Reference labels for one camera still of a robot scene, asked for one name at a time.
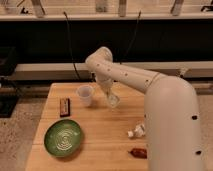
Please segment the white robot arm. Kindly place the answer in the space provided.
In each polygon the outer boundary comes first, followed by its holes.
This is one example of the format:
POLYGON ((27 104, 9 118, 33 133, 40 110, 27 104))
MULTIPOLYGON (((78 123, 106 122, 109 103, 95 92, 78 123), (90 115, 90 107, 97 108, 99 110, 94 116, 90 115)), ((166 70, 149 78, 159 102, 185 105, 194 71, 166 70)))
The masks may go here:
POLYGON ((85 60, 110 105, 119 98, 115 81, 145 94, 144 113, 149 171, 205 171, 199 106, 194 87, 184 79, 115 64, 101 47, 85 60))

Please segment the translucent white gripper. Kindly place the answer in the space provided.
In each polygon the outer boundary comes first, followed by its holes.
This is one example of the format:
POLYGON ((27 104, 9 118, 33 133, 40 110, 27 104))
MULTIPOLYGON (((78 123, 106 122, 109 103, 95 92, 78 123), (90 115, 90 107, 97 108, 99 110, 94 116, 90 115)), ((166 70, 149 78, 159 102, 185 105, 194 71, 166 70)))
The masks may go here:
POLYGON ((100 86, 101 90, 103 91, 103 93, 105 94, 106 99, 110 93, 113 93, 113 91, 112 91, 113 81, 111 79, 106 80, 106 81, 101 81, 99 83, 99 86, 100 86))

